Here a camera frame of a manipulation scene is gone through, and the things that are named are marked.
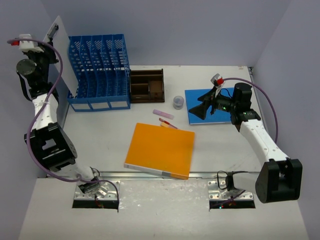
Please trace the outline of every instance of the pink eraser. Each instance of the pink eraser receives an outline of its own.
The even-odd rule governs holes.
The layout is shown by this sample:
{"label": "pink eraser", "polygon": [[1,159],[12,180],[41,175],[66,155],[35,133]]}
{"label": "pink eraser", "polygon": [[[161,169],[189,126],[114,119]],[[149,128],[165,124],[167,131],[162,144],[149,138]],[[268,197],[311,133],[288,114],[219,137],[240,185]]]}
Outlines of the pink eraser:
{"label": "pink eraser", "polygon": [[164,118],[167,118],[167,119],[174,119],[175,116],[169,114],[169,113],[166,113],[166,112],[163,112],[163,111],[159,111],[159,110],[153,110],[153,113],[154,114],[157,114],[161,117],[164,117]]}

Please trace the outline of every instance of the red pen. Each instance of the red pen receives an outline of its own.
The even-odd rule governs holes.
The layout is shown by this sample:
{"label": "red pen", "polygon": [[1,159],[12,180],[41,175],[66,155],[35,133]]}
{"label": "red pen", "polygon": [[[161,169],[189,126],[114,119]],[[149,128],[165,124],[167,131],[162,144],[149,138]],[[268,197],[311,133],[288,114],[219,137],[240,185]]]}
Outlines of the red pen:
{"label": "red pen", "polygon": [[173,126],[170,122],[166,121],[166,120],[163,120],[161,117],[159,117],[159,121],[160,122],[163,122],[165,124],[168,124],[169,126],[173,127],[174,129],[178,129],[176,126]]}

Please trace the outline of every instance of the orange folder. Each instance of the orange folder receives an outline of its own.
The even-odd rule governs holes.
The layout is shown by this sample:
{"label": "orange folder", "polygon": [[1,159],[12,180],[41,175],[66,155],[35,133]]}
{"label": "orange folder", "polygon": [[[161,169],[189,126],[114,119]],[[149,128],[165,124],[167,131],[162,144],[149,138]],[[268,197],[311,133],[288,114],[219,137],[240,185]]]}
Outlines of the orange folder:
{"label": "orange folder", "polygon": [[194,141],[191,131],[137,123],[124,167],[187,180]]}

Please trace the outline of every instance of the brown wooden box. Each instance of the brown wooden box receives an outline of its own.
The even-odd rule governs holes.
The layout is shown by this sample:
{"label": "brown wooden box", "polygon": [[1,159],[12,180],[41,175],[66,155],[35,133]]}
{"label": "brown wooden box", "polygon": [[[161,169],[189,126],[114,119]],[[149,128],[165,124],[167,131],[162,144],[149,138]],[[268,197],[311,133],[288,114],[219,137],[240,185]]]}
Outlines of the brown wooden box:
{"label": "brown wooden box", "polygon": [[131,103],[163,103],[165,101],[164,70],[132,70],[130,72]]}

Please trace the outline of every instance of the gray wall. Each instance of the gray wall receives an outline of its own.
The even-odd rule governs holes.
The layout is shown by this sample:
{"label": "gray wall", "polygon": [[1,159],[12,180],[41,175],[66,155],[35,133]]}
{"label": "gray wall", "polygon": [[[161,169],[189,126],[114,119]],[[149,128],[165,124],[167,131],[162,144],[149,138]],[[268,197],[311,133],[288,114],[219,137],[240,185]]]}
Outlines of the gray wall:
{"label": "gray wall", "polygon": [[[254,67],[279,120],[278,145],[303,164],[300,210],[310,239],[320,239],[320,1],[293,0]],[[274,134],[274,118],[262,109]]]}
{"label": "gray wall", "polygon": [[[8,39],[31,33],[43,39],[51,25],[40,0],[0,2],[0,239],[18,239],[37,176],[43,176],[29,157],[24,134],[34,106],[21,91],[17,62],[25,56]],[[64,83],[59,93],[66,95]],[[63,122],[66,105],[59,110]]]}
{"label": "gray wall", "polygon": [[123,33],[131,65],[256,63],[290,0],[41,0],[70,35]]}

